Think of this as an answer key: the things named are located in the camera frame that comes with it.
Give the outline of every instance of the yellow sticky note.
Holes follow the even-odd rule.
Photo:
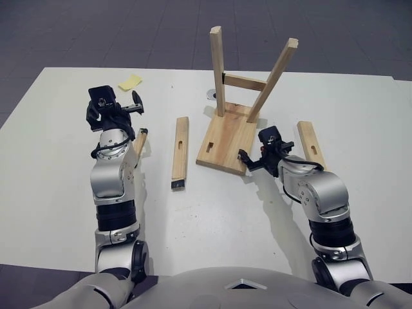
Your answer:
[[[130,75],[130,77],[127,81],[121,82],[118,86],[122,90],[127,91],[127,90],[130,90],[130,89],[136,87],[137,85],[139,85],[141,81],[142,81],[141,77],[139,77],[135,74],[132,74],[132,75]]]

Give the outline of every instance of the wooden plank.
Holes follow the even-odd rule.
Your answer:
[[[140,155],[142,154],[142,149],[144,146],[144,143],[146,142],[147,138],[147,129],[140,129],[139,133],[136,136],[135,141],[133,142],[133,149],[135,150],[135,153],[137,155],[137,158],[140,158]]]
[[[225,113],[225,85],[223,85],[223,72],[225,66],[223,64],[223,43],[221,40],[221,26],[216,26],[211,29],[211,48],[212,48],[212,63],[214,73],[214,87],[216,89],[216,102],[218,104],[218,116],[222,117]]]
[[[209,124],[196,163],[232,174],[244,175],[246,165],[238,160],[239,149],[250,153],[256,122],[247,123],[250,107],[226,103],[225,115],[217,111]]]
[[[315,129],[310,121],[299,121],[297,123],[297,130],[301,137],[304,155],[308,161],[322,164],[326,171],[326,164],[323,159],[321,148],[317,142]]]
[[[269,97],[270,92],[272,92],[274,86],[276,85],[277,81],[279,80],[280,76],[282,75],[283,71],[286,69],[292,55],[297,49],[298,41],[297,39],[289,38],[288,42],[286,43],[281,55],[277,59],[275,66],[273,67],[272,72],[266,81],[266,87],[264,90],[259,94],[255,103],[250,110],[250,115],[247,118],[247,122],[255,122],[257,120],[257,115],[262,108],[263,104],[266,102],[266,99]]]
[[[176,136],[172,168],[172,189],[183,189],[187,176],[187,148],[189,146],[189,117],[176,119]]]
[[[251,90],[263,91],[266,82],[258,79],[248,79],[247,77],[224,74],[223,83],[229,86],[246,88]]]

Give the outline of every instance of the gray floor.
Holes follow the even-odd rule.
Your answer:
[[[0,0],[0,127],[45,66],[209,70],[216,25],[228,70],[271,70],[297,37],[288,71],[412,80],[410,0]],[[0,265],[0,307],[83,275]]]

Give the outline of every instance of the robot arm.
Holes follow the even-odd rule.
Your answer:
[[[95,274],[85,277],[69,290],[39,309],[114,309],[125,305],[133,288],[146,278],[149,261],[147,245],[137,239],[134,169],[139,161],[133,149],[135,132],[130,113],[144,112],[134,91],[134,105],[122,108],[110,86],[89,89],[91,101],[86,120],[100,141],[91,152],[96,164],[90,182],[97,210],[95,231]]]
[[[372,280],[361,240],[353,232],[349,194],[342,180],[318,163],[288,155],[294,144],[282,141],[275,126],[260,131],[259,139],[262,158],[252,162],[242,150],[239,158],[251,171],[265,168],[278,177],[285,194],[302,205],[312,231],[310,243],[318,255],[312,261],[318,284],[347,294],[351,283]]]

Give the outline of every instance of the table surface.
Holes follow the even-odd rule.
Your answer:
[[[131,73],[149,130],[136,170],[136,202],[151,273],[211,266],[278,270],[313,279],[310,229],[301,206],[265,171],[240,177],[195,164],[216,105],[211,71],[46,68],[0,130],[0,263],[93,271],[95,206],[90,151],[99,133],[85,120],[88,88],[115,87]],[[234,72],[266,79],[267,72]],[[251,105],[255,91],[227,86],[227,100]],[[177,117],[189,117],[187,187],[172,192]],[[277,125],[303,156],[296,124],[314,123],[329,169],[350,193],[351,216],[375,279],[411,281],[412,108],[391,77],[284,73],[258,127]],[[259,140],[251,157],[259,157]]]

